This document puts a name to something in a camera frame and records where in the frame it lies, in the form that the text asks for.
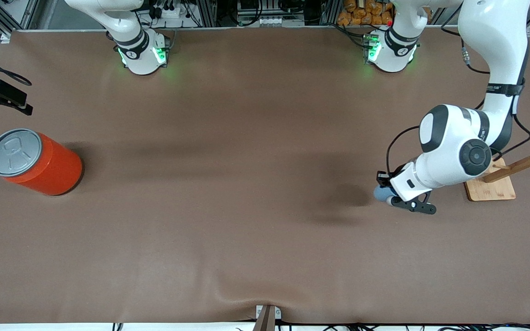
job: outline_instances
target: brown tablecloth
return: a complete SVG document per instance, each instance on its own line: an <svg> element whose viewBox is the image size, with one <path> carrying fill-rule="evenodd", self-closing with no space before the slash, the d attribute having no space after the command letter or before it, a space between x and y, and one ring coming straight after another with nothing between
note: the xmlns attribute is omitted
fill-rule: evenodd
<svg viewBox="0 0 530 331"><path fill-rule="evenodd" d="M103 33L14 33L0 65L34 82L34 115L0 107L0 134L45 133L86 172L53 198L0 179L0 323L243 320L263 303L302 323L530 323L530 170L514 201L435 190L435 216L372 197L398 132L482 100L459 48L427 29L385 74L331 29L184 31L137 77ZM526 81L530 126L530 63ZM392 167L420 152L407 134Z"/></svg>

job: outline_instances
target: red can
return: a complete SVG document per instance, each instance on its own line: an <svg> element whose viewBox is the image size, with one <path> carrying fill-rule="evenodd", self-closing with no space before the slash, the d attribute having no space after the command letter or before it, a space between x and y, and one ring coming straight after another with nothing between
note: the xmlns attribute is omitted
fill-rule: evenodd
<svg viewBox="0 0 530 331"><path fill-rule="evenodd" d="M29 129L14 129L0 136L0 176L8 182L46 195L72 190L83 172L75 152Z"/></svg>

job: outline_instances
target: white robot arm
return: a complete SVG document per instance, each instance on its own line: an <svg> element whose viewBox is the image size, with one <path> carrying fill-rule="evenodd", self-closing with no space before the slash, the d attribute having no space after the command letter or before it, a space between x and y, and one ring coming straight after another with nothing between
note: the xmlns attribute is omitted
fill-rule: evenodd
<svg viewBox="0 0 530 331"><path fill-rule="evenodd" d="M137 75L153 73L167 63L164 35L143 29L131 12L144 0L65 0L67 5L91 16L103 25L118 45L122 62Z"/></svg>
<svg viewBox="0 0 530 331"><path fill-rule="evenodd" d="M419 128L423 153L392 174L379 174L376 198L434 213L435 207L419 201L419 195L480 176L490 165L491 150L507 145L524 86L529 4L530 0L463 2L458 23L461 38L490 67L484 108L443 104L431 109Z"/></svg>
<svg viewBox="0 0 530 331"><path fill-rule="evenodd" d="M428 17L423 7L459 6L462 2L463 0L392 0L396 16L387 31L377 29L372 32L372 35L377 35L381 46L368 61L388 73L401 71L412 61L416 42L426 27Z"/></svg>

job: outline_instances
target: can lid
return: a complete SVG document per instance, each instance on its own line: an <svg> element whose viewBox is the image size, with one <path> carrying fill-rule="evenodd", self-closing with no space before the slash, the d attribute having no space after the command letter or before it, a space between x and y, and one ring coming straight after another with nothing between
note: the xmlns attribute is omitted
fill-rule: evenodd
<svg viewBox="0 0 530 331"><path fill-rule="evenodd" d="M19 176L40 158L42 140L30 129L13 129L0 136L0 176Z"/></svg>

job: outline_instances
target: wooden base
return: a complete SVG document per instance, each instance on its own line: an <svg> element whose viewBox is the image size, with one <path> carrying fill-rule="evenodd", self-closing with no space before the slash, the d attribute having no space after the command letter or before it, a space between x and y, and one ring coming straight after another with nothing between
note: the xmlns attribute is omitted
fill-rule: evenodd
<svg viewBox="0 0 530 331"><path fill-rule="evenodd" d="M494 168L493 165L506 166L504 159L493 161L490 168L486 170L484 176L500 169ZM482 177L465 182L465 191L469 201L495 201L495 200L513 200L517 198L515 189L510 177L497 180L493 183L484 183Z"/></svg>

